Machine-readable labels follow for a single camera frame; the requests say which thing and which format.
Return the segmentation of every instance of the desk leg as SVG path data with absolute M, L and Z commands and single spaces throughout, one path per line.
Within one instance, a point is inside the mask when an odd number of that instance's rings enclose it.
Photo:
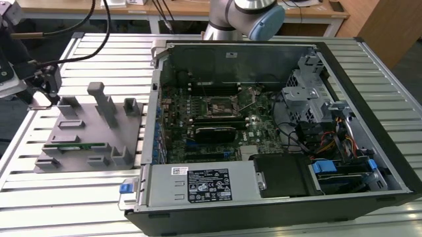
M 158 16 L 148 16 L 150 34 L 158 35 Z
M 343 18 L 333 18 L 324 33 L 323 37 L 335 37 L 337 30 L 340 29 Z

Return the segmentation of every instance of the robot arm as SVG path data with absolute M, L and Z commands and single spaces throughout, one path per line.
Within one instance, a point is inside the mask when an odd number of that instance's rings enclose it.
M 16 95 L 30 109 L 45 109 L 58 101 L 57 91 L 61 78 L 57 65 L 38 68 L 20 40 L 10 38 L 10 27 L 20 21 L 18 5 L 1 1 L 0 4 L 0 98 Z M 49 104 L 40 106 L 34 99 L 44 95 Z
M 284 20 L 276 0 L 212 0 L 205 40 L 268 40 Z

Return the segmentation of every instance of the blue release latch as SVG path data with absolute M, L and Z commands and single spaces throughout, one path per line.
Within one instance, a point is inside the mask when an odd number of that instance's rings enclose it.
M 371 168 L 372 170 L 376 170 L 377 165 L 376 165 L 376 163 L 375 163 L 375 160 L 368 159 L 368 165 L 369 165 L 369 168 Z
M 120 184 L 120 194 L 130 194 L 133 192 L 133 184 Z
M 336 172 L 333 162 L 329 160 L 319 160 L 312 164 L 315 174 L 324 172 Z

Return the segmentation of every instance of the motherboard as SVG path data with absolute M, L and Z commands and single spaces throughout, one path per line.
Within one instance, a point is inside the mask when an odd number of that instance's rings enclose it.
M 281 153 L 273 98 L 259 85 L 162 87 L 165 163 L 236 161 Z

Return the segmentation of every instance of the slatted metal table surface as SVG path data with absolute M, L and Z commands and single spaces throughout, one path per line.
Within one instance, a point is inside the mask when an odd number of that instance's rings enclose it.
M 72 39 L 62 58 L 86 55 L 102 41 L 102 34 Z M 148 102 L 152 76 L 150 44 L 154 39 L 199 40 L 192 35 L 110 35 L 98 55 L 61 66 L 60 95 L 74 95 L 80 103 L 93 103 L 86 86 L 105 85 L 114 102 L 134 97 Z M 364 43 L 339 38 L 273 38 L 279 41 L 324 41 L 381 122 L 416 174 L 422 177 L 422 108 Z M 341 94 L 331 81 L 339 98 Z M 146 107 L 142 111 L 145 123 Z M 41 146 L 49 136 L 58 110 L 30 111 L 0 160 L 0 236 L 108 236 L 141 237 L 117 208 L 118 184 L 138 174 L 142 128 L 134 169 L 108 172 L 36 174 L 32 172 Z M 420 236 L 422 203 L 383 208 L 353 221 L 316 223 L 192 236 Z

